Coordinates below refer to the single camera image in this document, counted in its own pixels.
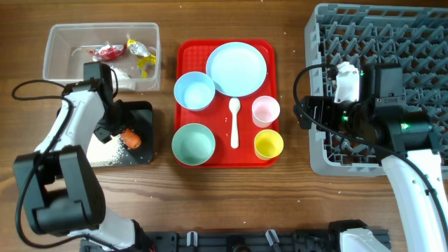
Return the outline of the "orange carrot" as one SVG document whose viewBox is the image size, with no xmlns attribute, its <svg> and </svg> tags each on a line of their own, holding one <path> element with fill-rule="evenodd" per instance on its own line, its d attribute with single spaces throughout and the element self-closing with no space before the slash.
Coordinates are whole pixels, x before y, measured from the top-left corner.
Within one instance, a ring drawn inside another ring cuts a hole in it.
<svg viewBox="0 0 448 252">
<path fill-rule="evenodd" d="M 123 143 L 130 149 L 137 149 L 141 145 L 140 137 L 130 128 L 120 133 Z"/>
</svg>

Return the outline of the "white rice pile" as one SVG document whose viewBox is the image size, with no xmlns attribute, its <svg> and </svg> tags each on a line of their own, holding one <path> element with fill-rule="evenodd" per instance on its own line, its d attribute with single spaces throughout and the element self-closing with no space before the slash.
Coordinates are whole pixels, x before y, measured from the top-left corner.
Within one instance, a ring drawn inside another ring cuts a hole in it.
<svg viewBox="0 0 448 252">
<path fill-rule="evenodd" d="M 92 167 L 113 166 L 120 164 L 126 150 L 120 136 L 114 136 L 107 143 L 102 143 L 93 134 L 87 150 L 87 159 Z"/>
</svg>

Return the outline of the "white tissue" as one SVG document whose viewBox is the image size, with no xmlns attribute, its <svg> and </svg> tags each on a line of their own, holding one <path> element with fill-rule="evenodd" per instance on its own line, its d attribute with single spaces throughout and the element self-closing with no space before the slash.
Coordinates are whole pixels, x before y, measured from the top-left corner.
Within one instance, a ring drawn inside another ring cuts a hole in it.
<svg viewBox="0 0 448 252">
<path fill-rule="evenodd" d="M 111 66 L 113 86 L 118 88 L 119 91 L 135 90 L 135 82 L 131 79 L 130 75 L 122 69 Z"/>
</svg>

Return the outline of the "pink plastic cup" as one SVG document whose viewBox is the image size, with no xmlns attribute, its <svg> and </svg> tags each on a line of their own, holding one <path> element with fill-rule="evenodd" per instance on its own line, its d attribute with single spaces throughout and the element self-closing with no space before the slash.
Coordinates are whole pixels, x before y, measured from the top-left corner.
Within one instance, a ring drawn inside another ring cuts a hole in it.
<svg viewBox="0 0 448 252">
<path fill-rule="evenodd" d="M 271 96 L 261 96 L 252 103 L 251 112 L 255 126 L 266 128 L 279 117 L 280 105 Z"/>
</svg>

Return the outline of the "yellow plastic cup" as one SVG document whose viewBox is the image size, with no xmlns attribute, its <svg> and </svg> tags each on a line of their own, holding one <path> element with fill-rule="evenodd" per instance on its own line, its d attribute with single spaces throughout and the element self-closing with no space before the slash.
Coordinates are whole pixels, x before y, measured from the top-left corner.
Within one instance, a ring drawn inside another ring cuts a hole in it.
<svg viewBox="0 0 448 252">
<path fill-rule="evenodd" d="M 254 139 L 255 155 L 261 160 L 271 160 L 281 154 L 284 149 L 282 136 L 272 129 L 264 129 Z"/>
</svg>

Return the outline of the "red snack wrapper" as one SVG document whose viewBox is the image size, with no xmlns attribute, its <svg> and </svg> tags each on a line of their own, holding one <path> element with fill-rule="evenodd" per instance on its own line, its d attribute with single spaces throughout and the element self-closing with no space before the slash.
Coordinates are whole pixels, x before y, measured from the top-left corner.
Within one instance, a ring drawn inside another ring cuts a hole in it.
<svg viewBox="0 0 448 252">
<path fill-rule="evenodd" d="M 87 52 L 92 56 L 94 61 L 111 62 L 126 53 L 127 45 L 103 45 L 94 50 L 88 50 Z"/>
</svg>

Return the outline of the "yellow snack wrapper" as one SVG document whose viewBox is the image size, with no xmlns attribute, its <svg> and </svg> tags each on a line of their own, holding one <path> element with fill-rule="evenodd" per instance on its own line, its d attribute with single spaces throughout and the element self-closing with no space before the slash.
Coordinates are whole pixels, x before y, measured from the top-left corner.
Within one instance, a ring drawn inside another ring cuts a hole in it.
<svg viewBox="0 0 448 252">
<path fill-rule="evenodd" d="M 157 57 L 151 54 L 147 47 L 140 41 L 129 39 L 127 41 L 127 48 L 131 54 L 136 55 L 139 58 L 136 65 L 141 72 L 141 77 L 147 78 L 148 72 L 146 70 L 146 64 L 150 63 L 155 66 L 157 63 Z"/>
</svg>

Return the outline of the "green bowl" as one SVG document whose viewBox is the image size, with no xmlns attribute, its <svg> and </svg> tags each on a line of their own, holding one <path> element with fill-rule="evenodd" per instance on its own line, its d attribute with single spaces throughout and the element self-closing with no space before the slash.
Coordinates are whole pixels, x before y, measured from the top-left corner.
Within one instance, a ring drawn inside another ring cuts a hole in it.
<svg viewBox="0 0 448 252">
<path fill-rule="evenodd" d="M 212 131 L 205 125 L 190 123 L 175 132 L 171 149 L 180 163 L 198 166 L 212 157 L 216 149 L 216 140 Z"/>
</svg>

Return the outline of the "light blue bowl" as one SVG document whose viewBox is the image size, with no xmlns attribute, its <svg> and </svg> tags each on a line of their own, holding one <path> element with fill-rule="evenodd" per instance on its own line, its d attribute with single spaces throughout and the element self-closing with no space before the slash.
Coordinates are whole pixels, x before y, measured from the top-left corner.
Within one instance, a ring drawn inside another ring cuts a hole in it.
<svg viewBox="0 0 448 252">
<path fill-rule="evenodd" d="M 212 79 L 199 71 L 183 74 L 174 86 L 176 102 L 189 111 L 204 110 L 213 101 L 215 93 Z"/>
</svg>

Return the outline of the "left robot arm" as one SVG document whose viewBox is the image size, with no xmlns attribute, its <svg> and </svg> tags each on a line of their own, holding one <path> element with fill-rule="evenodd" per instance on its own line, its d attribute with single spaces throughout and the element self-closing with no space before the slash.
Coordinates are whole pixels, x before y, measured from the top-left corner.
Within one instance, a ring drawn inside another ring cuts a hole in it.
<svg viewBox="0 0 448 252">
<path fill-rule="evenodd" d="M 13 164 L 19 198 L 15 227 L 22 221 L 57 244 L 84 239 L 105 251 L 155 251 L 156 245 L 135 220 L 106 207 L 102 187 L 88 161 L 92 137 L 101 142 L 120 136 L 145 163 L 153 158 L 153 108 L 147 101 L 117 98 L 118 79 L 102 62 L 83 66 L 83 79 L 63 86 L 57 118 L 34 152 Z"/>
</svg>

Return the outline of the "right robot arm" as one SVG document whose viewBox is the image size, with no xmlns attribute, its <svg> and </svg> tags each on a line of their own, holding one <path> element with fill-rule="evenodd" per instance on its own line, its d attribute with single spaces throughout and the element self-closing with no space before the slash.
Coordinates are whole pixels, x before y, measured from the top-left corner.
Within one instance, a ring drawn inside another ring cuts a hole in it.
<svg viewBox="0 0 448 252">
<path fill-rule="evenodd" d="M 328 70 L 331 97 L 298 97 L 293 111 L 300 127 L 329 132 L 374 150 L 393 188 L 409 251 L 447 250 L 447 196 L 440 143 L 429 116 L 406 110 L 399 64 L 343 62 L 301 70 Z"/>
</svg>

